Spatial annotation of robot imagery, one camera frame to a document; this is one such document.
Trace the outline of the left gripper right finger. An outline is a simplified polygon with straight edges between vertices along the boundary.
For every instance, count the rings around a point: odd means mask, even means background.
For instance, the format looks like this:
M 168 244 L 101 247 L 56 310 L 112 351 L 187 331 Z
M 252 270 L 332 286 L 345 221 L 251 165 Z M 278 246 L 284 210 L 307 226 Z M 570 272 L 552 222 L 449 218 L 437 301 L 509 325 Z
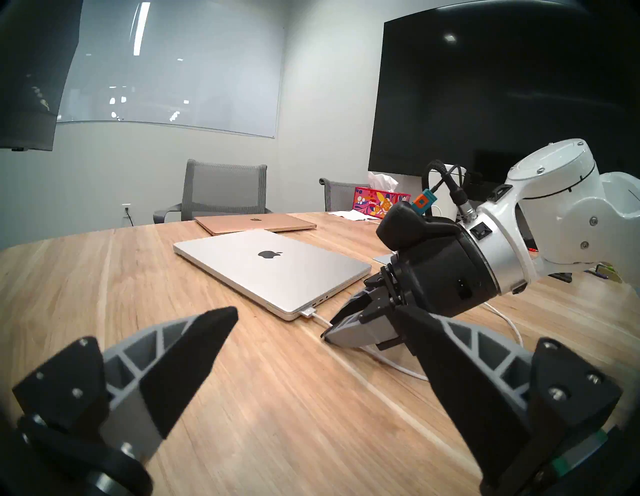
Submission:
M 481 469 L 481 495 L 587 495 L 616 432 L 602 429 L 622 389 L 560 342 L 533 353 L 482 326 L 395 308 L 415 353 Z

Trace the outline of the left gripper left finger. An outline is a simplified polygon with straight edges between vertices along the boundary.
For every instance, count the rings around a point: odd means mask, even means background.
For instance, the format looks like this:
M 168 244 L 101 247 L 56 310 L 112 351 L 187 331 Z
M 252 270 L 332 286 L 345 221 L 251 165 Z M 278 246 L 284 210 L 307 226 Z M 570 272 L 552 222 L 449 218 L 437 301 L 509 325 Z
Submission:
M 210 375 L 235 324 L 234 306 L 155 324 L 105 351 L 82 336 L 12 392 L 25 417 L 72 439 L 148 461 Z

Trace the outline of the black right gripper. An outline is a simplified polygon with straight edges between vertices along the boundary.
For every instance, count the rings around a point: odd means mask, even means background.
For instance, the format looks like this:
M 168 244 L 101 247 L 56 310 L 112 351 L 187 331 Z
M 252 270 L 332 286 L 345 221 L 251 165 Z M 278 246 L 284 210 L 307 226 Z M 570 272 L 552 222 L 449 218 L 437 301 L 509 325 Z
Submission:
M 374 346 L 384 351 L 404 344 L 387 314 L 401 304 L 455 317 L 498 296 L 487 261 L 462 230 L 427 233 L 409 241 L 391 241 L 391 272 L 364 280 L 333 317 L 322 340 L 344 349 Z

